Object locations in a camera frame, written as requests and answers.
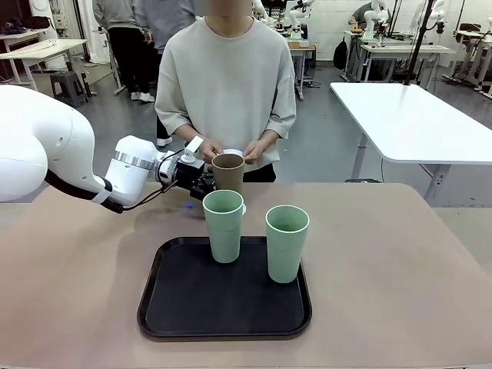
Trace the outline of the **person's left forearm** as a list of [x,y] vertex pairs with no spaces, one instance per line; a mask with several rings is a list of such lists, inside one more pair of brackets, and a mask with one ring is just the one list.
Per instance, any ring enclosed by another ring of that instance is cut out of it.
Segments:
[[262,151],[266,151],[269,147],[276,143],[280,138],[279,134],[274,130],[265,130],[261,138],[258,140],[258,144]]

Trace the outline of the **white desk with grey legs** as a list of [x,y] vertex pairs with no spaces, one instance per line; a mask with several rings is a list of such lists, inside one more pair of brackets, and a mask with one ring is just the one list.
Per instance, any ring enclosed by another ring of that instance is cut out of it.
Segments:
[[434,61],[432,71],[435,71],[436,67],[439,65],[438,59],[441,55],[453,55],[455,53],[455,50],[442,45],[422,45],[419,50],[417,50],[416,46],[412,45],[362,45],[356,82],[369,82],[372,62],[390,61],[391,65],[389,67],[389,72],[387,73],[387,77],[383,80],[383,83],[388,83],[394,73],[397,60],[412,59],[416,56],[417,61],[421,63],[416,74],[416,83],[419,85],[421,83],[424,66],[429,61]]

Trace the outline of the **person's right forearm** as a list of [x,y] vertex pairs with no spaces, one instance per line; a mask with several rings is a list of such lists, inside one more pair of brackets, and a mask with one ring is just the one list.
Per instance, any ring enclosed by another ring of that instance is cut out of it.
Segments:
[[179,126],[175,130],[175,134],[180,138],[182,138],[183,140],[185,140],[186,142],[191,142],[195,137],[199,137],[202,140],[200,148],[204,148],[205,143],[207,141],[207,138],[199,134],[190,124],[183,124]]

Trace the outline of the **person's left hand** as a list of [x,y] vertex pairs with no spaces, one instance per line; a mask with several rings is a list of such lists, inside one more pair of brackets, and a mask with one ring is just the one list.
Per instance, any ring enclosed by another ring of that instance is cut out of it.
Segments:
[[252,141],[243,151],[244,161],[247,165],[254,164],[263,154],[264,142],[262,140]]

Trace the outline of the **black stand pole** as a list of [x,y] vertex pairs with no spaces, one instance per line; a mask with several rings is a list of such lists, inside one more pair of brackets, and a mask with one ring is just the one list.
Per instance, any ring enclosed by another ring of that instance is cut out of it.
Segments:
[[433,0],[425,0],[423,7],[423,14],[420,17],[417,40],[411,52],[410,64],[407,69],[407,74],[404,79],[404,85],[409,85],[412,79],[415,65],[417,63],[417,57],[424,39],[425,32],[427,31],[427,22],[430,17]]

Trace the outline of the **black plastic tray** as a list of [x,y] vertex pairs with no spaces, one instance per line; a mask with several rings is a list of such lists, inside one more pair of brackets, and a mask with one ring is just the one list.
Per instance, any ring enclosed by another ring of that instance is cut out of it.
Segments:
[[304,272],[288,284],[273,281],[264,236],[242,237],[240,255],[229,264],[213,259],[207,237],[166,241],[137,312],[141,331],[165,341],[290,339],[311,317]]

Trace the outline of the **brown tall cup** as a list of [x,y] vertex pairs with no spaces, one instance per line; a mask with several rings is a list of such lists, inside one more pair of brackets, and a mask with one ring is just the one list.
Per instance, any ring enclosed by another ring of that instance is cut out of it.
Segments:
[[244,159],[236,154],[221,154],[211,161],[215,186],[218,190],[242,193]]

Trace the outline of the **grey plastic stool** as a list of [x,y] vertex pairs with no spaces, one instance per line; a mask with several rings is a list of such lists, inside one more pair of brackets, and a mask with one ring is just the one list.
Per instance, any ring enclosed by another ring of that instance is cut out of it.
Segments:
[[50,75],[53,97],[73,108],[78,108],[88,101],[78,76],[73,71],[57,71]]

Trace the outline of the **green cup with white sticker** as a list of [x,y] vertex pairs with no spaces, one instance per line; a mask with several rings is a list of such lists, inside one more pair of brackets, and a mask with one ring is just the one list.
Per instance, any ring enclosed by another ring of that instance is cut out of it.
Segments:
[[217,190],[203,201],[212,257],[219,263],[235,261],[240,253],[241,222],[246,207],[241,194],[232,190]]

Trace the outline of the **person's right hand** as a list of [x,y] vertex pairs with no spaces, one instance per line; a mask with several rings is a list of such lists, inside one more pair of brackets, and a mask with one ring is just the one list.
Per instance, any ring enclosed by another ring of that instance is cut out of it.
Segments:
[[210,164],[216,156],[222,155],[224,153],[223,148],[220,144],[208,138],[205,138],[203,140],[199,150],[201,152],[203,160],[208,164]]

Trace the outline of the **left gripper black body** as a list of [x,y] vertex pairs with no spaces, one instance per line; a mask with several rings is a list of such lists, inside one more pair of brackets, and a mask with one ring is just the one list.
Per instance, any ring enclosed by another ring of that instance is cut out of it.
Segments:
[[204,173],[205,162],[196,159],[193,163],[178,159],[175,168],[175,182],[179,188],[191,189]]

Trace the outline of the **plain green tall cup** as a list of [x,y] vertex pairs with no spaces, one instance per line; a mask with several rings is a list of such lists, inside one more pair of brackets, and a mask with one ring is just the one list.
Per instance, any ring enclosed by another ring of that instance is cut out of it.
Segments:
[[310,218],[303,209],[278,205],[265,215],[268,274],[280,284],[292,282],[301,263]]

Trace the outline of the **person in black trousers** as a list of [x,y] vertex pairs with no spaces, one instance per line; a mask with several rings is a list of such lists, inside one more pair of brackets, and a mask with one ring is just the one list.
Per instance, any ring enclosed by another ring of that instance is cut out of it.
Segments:
[[152,103],[155,98],[150,92],[144,35],[135,13],[137,5],[138,0],[92,0],[93,15],[108,32],[123,85],[131,100]]

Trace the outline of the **person in beige sweater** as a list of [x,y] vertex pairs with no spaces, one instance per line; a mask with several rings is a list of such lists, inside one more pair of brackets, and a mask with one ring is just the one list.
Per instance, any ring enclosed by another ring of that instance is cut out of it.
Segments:
[[[253,16],[253,0],[205,0],[204,15],[165,46],[155,110],[166,131],[190,124],[224,149],[242,152],[265,130],[288,138],[296,120],[294,66],[287,41]],[[277,141],[245,182],[272,183]]]

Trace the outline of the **large white table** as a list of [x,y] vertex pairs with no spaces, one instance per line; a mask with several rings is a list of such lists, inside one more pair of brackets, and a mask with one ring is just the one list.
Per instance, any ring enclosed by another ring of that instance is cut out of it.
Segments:
[[453,166],[492,166],[492,130],[417,85],[332,82],[330,88],[361,130],[353,179],[368,143],[386,161],[435,166],[426,202]]

